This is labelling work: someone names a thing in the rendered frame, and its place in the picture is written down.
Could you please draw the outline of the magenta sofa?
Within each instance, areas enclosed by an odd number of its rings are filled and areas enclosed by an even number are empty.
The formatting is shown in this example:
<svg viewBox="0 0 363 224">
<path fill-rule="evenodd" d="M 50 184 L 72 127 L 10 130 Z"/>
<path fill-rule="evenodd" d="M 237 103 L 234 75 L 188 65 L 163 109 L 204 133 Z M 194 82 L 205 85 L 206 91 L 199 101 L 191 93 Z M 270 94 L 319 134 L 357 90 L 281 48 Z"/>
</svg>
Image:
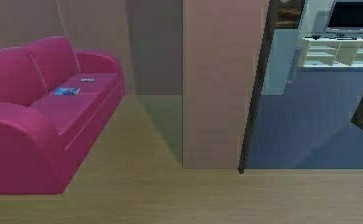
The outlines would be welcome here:
<svg viewBox="0 0 363 224">
<path fill-rule="evenodd" d="M 124 95 L 110 53 L 76 50 L 63 36 L 0 49 L 0 195 L 63 193 Z"/>
</svg>

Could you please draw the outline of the black television set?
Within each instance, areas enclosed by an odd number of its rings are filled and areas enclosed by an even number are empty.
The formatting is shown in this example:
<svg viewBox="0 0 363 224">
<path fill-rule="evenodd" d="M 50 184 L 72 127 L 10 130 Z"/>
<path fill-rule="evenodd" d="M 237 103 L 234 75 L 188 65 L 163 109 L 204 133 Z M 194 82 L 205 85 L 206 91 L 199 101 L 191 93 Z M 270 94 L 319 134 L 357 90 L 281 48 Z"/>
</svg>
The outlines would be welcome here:
<svg viewBox="0 0 363 224">
<path fill-rule="evenodd" d="M 337 36 L 363 34 L 363 0 L 334 0 L 325 32 Z"/>
</svg>

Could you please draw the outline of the blue book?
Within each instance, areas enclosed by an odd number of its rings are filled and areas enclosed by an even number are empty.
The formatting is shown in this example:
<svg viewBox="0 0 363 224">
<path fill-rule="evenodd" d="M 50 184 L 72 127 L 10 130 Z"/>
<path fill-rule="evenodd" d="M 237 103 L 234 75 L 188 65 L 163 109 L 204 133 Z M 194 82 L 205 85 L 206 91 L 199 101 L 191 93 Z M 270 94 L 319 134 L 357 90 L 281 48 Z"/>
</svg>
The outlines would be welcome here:
<svg viewBox="0 0 363 224">
<path fill-rule="evenodd" d="M 55 96 L 74 96 L 80 92 L 80 88 L 58 88 L 54 91 Z"/>
</svg>

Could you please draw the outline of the dark framed picture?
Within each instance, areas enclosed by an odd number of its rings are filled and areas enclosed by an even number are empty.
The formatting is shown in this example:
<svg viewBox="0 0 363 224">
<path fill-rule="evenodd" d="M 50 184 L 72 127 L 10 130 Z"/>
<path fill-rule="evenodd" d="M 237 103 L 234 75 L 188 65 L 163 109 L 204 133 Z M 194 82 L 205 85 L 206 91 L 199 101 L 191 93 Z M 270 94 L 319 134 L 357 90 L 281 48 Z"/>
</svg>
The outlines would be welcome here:
<svg viewBox="0 0 363 224">
<path fill-rule="evenodd" d="M 278 29 L 297 29 L 301 20 L 305 0 L 277 0 Z"/>
</svg>

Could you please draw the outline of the white open shelf unit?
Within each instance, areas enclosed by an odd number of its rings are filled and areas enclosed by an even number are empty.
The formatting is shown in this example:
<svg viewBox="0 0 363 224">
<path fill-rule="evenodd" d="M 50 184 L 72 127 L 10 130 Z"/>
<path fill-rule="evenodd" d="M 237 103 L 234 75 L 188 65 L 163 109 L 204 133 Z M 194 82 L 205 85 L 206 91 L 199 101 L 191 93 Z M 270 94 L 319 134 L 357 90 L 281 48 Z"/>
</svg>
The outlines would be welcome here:
<svg viewBox="0 0 363 224">
<path fill-rule="evenodd" d="M 363 68 L 363 38 L 305 37 L 299 66 L 303 68 Z"/>
</svg>

